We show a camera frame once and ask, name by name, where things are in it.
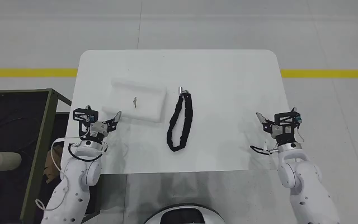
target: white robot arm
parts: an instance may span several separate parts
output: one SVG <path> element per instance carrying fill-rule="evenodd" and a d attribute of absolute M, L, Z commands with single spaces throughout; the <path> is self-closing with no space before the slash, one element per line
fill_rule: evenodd
<path fill-rule="evenodd" d="M 321 184 L 322 173 L 319 167 L 310 161 L 301 144 L 294 138 L 295 128 L 299 128 L 302 123 L 296 108 L 288 113 L 275 114 L 275 122 L 260 113 L 256 115 L 263 130 L 276 139 L 277 147 L 270 151 L 254 146 L 251 148 L 265 155 L 279 153 L 279 177 L 282 185 L 291 189 L 290 201 L 298 223 L 339 224 L 337 209 L 330 194 Z"/>
<path fill-rule="evenodd" d="M 79 121 L 80 144 L 76 145 L 75 153 L 72 145 L 68 146 L 72 157 L 67 161 L 61 172 L 61 183 L 54 189 L 51 199 L 44 209 L 41 223 L 81 223 L 85 215 L 88 202 L 90 201 L 89 186 L 97 184 L 101 170 L 99 159 L 107 150 L 103 139 L 109 132 L 116 129 L 121 117 L 121 112 L 108 121 L 98 122 L 98 112 L 91 110 L 90 106 L 85 109 L 76 109 L 73 119 Z M 36 201 L 42 208 L 42 202 Z"/>

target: white table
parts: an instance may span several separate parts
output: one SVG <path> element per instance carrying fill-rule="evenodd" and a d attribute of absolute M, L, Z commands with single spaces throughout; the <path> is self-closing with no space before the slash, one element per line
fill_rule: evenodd
<path fill-rule="evenodd" d="M 123 118 L 105 139 L 108 155 L 102 157 L 103 174 L 193 172 L 275 169 L 269 156 L 251 151 L 275 142 L 262 130 L 255 112 L 273 120 L 289 111 L 276 56 L 268 50 L 90 50 L 82 54 L 71 114 L 91 105 L 100 120 L 113 77 L 158 82 L 167 88 L 163 122 Z M 194 117 L 186 148 L 172 152 L 167 146 L 169 120 L 178 98 L 178 87 L 192 96 Z M 173 132 L 178 145 L 183 111 Z M 66 136 L 78 135 L 70 119 Z M 69 158 L 63 153 L 62 164 Z"/>

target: gray floor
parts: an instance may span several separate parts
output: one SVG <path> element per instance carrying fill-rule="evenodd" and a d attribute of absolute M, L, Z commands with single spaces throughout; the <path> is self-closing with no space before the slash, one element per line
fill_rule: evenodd
<path fill-rule="evenodd" d="M 356 0 L 0 1 L 1 68 L 77 68 L 88 49 L 269 49 L 282 69 L 358 69 Z M 0 89 L 55 88 L 74 78 L 1 78 Z M 302 114 L 304 147 L 342 223 L 358 213 L 358 80 L 284 79 Z M 68 110 L 64 105 L 59 110 Z M 296 223 L 275 170 L 106 175 L 89 223 L 141 223 L 196 202 L 227 223 Z"/>

